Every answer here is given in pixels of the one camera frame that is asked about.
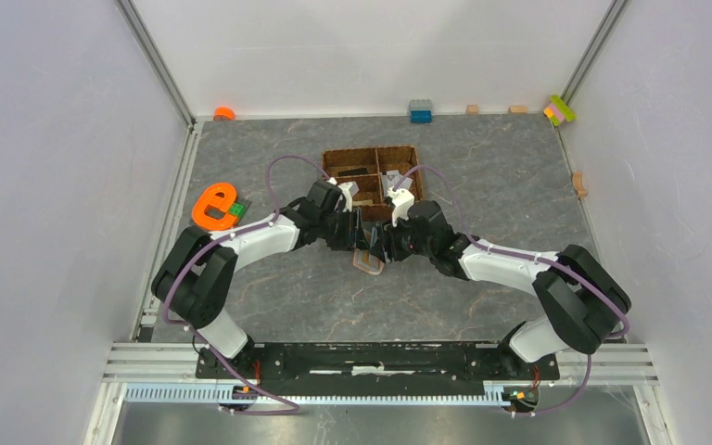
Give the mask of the grey cards in basket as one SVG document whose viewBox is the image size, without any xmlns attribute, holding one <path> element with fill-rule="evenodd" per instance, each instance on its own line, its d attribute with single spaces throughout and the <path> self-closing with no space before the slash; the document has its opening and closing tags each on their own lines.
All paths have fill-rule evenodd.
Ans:
<svg viewBox="0 0 712 445">
<path fill-rule="evenodd" d="M 382 172 L 381 181 L 386 194 L 396 185 L 401 189 L 409 190 L 413 184 L 411 177 L 404 177 L 398 170 Z"/>
</svg>

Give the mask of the brown woven divided basket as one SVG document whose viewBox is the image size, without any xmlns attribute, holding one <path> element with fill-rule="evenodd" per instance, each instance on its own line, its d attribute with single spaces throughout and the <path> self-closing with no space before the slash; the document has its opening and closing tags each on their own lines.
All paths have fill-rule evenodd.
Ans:
<svg viewBox="0 0 712 445">
<path fill-rule="evenodd" d="M 402 175 L 419 164 L 414 146 L 370 146 L 326 150 L 322 167 L 339 183 L 354 181 L 360 191 L 354 197 L 354 207 L 361 209 L 367 222 L 391 218 L 392 208 L 385 202 L 381 173 L 398 170 Z M 371 173 L 360 176 L 338 177 L 342 170 L 365 167 Z"/>
</svg>

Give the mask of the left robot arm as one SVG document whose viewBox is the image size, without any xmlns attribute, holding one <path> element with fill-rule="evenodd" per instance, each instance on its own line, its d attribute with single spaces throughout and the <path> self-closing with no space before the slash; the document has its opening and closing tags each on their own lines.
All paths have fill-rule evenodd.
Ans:
<svg viewBox="0 0 712 445">
<path fill-rule="evenodd" d="M 254 365 L 251 339 L 224 308 L 233 276 L 269 256 L 323 240 L 334 251 L 363 248 L 361 216 L 352 207 L 355 182 L 318 180 L 278 213 L 240 229 L 182 231 L 153 278 L 150 291 L 181 321 L 220 352 L 218 364 L 231 377 Z"/>
</svg>

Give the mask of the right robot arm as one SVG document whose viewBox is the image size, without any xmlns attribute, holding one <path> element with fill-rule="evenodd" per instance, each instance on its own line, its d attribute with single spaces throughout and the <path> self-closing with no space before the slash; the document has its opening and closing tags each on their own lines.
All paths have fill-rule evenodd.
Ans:
<svg viewBox="0 0 712 445">
<path fill-rule="evenodd" d="M 435 201 L 416 202 L 406 216 L 378 224 L 370 252 L 384 263 L 422 256 L 446 276 L 536 297 L 543 316 L 520 324 L 502 341 L 498 364 L 511 378 L 525 376 L 536 361 L 562 350 L 593 354 L 629 328 L 629 296 L 584 247 L 533 252 L 497 246 L 455 231 Z"/>
</svg>

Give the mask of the black item in basket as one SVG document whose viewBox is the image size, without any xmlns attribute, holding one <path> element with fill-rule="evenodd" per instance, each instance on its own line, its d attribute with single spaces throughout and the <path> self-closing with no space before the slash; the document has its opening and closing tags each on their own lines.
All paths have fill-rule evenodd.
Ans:
<svg viewBox="0 0 712 445">
<path fill-rule="evenodd" d="M 371 172 L 367 168 L 360 167 L 360 168 L 342 170 L 337 173 L 337 176 L 338 177 L 351 177 L 351 176 L 366 175 L 366 174 L 370 174 L 370 173 Z"/>
</svg>

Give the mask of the small tan wooden block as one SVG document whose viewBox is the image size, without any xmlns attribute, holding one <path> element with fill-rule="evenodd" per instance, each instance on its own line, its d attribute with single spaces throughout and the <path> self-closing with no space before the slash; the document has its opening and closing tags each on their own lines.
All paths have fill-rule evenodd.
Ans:
<svg viewBox="0 0 712 445">
<path fill-rule="evenodd" d="M 479 111 L 480 111 L 479 106 L 476 104 L 469 104 L 465 108 L 466 115 L 477 115 L 479 113 Z"/>
</svg>

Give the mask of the orange round cap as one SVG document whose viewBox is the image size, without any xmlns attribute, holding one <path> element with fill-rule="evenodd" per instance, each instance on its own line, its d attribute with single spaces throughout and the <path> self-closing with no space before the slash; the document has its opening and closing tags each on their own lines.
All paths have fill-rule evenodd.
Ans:
<svg viewBox="0 0 712 445">
<path fill-rule="evenodd" d="M 228 107 L 217 107 L 213 111 L 212 119 L 214 121 L 233 121 L 235 119 L 235 113 Z"/>
</svg>

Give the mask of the green pink toy bricks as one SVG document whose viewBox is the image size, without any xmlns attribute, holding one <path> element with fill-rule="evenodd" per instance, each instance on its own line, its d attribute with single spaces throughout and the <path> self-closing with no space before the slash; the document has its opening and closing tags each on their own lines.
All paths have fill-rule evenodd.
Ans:
<svg viewBox="0 0 712 445">
<path fill-rule="evenodd" d="M 577 118 L 576 113 L 559 95 L 551 95 L 549 104 L 542 112 L 554 127 L 572 122 Z"/>
</svg>

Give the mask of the orange tape dispenser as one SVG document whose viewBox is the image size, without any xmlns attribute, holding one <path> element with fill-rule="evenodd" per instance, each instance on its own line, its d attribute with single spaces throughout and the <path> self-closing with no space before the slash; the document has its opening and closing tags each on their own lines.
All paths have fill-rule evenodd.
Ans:
<svg viewBox="0 0 712 445">
<path fill-rule="evenodd" d="M 210 185 L 192 208 L 192 221 L 209 231 L 225 231 L 235 226 L 237 217 L 230 212 L 237 192 L 229 183 Z"/>
</svg>

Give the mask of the green toy block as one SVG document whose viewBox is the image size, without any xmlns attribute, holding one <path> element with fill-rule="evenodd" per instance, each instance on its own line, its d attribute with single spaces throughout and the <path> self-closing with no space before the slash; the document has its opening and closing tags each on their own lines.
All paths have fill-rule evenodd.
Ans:
<svg viewBox="0 0 712 445">
<path fill-rule="evenodd" d="M 228 213 L 237 219 L 242 218 L 248 210 L 248 205 L 243 203 L 235 202 L 228 209 Z"/>
</svg>

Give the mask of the blue grey toy bricks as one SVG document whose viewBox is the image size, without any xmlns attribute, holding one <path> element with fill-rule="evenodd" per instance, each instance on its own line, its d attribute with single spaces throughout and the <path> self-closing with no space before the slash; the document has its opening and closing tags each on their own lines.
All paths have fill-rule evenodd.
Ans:
<svg viewBox="0 0 712 445">
<path fill-rule="evenodd" d="M 433 103 L 430 99 L 411 99 L 408 103 L 410 123 L 426 124 L 434 119 Z"/>
</svg>

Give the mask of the curved tan wooden piece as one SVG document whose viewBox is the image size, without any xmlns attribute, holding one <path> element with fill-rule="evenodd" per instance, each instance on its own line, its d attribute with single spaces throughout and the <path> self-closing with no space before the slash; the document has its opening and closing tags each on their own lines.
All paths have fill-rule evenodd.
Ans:
<svg viewBox="0 0 712 445">
<path fill-rule="evenodd" d="M 573 172 L 571 174 L 571 184 L 578 199 L 583 199 L 589 194 L 584 184 L 584 175 L 582 172 Z"/>
</svg>

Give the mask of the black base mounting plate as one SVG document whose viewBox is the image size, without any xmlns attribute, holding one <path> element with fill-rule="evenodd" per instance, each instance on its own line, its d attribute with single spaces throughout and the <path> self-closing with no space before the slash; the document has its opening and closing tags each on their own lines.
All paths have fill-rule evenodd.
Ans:
<svg viewBox="0 0 712 445">
<path fill-rule="evenodd" d="M 231 365 L 278 396 L 465 396 L 487 381 L 556 380 L 554 359 L 525 363 L 492 342 L 266 342 Z"/>
</svg>

